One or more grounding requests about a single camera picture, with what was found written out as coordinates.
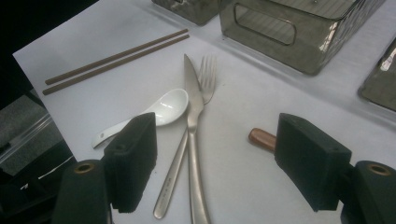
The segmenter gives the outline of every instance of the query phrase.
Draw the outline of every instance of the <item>metal container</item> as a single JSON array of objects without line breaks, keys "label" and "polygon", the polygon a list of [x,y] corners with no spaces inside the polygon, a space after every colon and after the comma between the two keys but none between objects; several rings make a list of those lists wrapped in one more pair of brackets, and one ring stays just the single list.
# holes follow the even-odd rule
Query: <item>metal container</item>
[{"label": "metal container", "polygon": [[385,0],[220,0],[221,31],[316,75]]},{"label": "metal container", "polygon": [[396,37],[359,88],[359,95],[396,112]]},{"label": "metal container", "polygon": [[205,25],[219,13],[218,0],[152,0],[152,2],[197,25]]}]

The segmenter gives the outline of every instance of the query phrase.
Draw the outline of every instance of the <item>fork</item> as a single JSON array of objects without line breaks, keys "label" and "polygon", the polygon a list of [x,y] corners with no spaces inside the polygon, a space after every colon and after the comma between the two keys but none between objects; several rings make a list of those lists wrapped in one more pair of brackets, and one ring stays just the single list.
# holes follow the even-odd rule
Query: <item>fork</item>
[{"label": "fork", "polygon": [[[204,98],[204,104],[209,103],[215,91],[216,70],[217,62],[214,56],[206,56],[202,59],[201,68],[198,74],[198,81],[201,87],[201,94]],[[183,160],[183,155],[186,151],[187,139],[188,130],[186,128],[186,131],[181,138],[180,144],[178,145],[175,157],[172,160],[172,164],[169,168],[168,174],[163,181],[163,187],[161,188],[160,195],[158,196],[157,202],[155,203],[153,214],[156,218],[163,218],[168,209],[172,193],[177,181],[181,162]]]}]

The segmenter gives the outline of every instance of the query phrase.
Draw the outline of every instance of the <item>knife handle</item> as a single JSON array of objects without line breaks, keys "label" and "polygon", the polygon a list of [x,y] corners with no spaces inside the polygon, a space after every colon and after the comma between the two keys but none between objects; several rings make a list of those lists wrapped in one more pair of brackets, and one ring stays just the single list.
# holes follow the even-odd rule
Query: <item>knife handle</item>
[{"label": "knife handle", "polygon": [[190,209],[192,224],[210,224],[198,161],[196,131],[189,132]]},{"label": "knife handle", "polygon": [[248,139],[260,147],[264,147],[275,152],[276,137],[264,130],[258,128],[252,129],[248,135]]},{"label": "knife handle", "polygon": [[163,181],[163,187],[161,188],[160,195],[158,196],[157,202],[154,207],[154,216],[156,218],[163,218],[168,210],[169,203],[175,188],[177,181],[178,172],[180,170],[181,162],[183,161],[184,152],[187,146],[188,131],[183,134],[180,144],[178,145],[175,157],[172,161],[171,167],[169,168],[168,174]]}]

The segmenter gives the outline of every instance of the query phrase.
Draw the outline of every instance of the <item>knife blade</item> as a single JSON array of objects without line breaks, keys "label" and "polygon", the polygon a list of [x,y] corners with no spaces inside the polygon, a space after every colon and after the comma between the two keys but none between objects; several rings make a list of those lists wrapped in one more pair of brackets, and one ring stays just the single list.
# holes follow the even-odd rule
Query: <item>knife blade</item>
[{"label": "knife blade", "polygon": [[204,110],[204,98],[200,92],[198,78],[190,58],[184,55],[184,76],[186,92],[189,94],[187,126],[189,130],[189,178],[190,178],[190,210],[192,224],[210,224],[206,208],[204,189],[202,186],[201,169],[198,157],[197,128],[198,118]]}]

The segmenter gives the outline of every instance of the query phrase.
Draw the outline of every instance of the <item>spoon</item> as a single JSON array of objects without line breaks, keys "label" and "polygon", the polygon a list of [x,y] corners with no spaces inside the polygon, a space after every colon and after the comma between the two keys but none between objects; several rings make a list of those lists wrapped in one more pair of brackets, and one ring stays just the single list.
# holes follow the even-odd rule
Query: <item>spoon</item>
[{"label": "spoon", "polygon": [[[141,114],[154,112],[156,125],[163,126],[180,118],[188,104],[189,95],[187,92],[182,89],[174,89],[167,92]],[[130,120],[127,119],[98,133],[92,140],[92,147],[97,147],[109,137],[119,133]]]}]

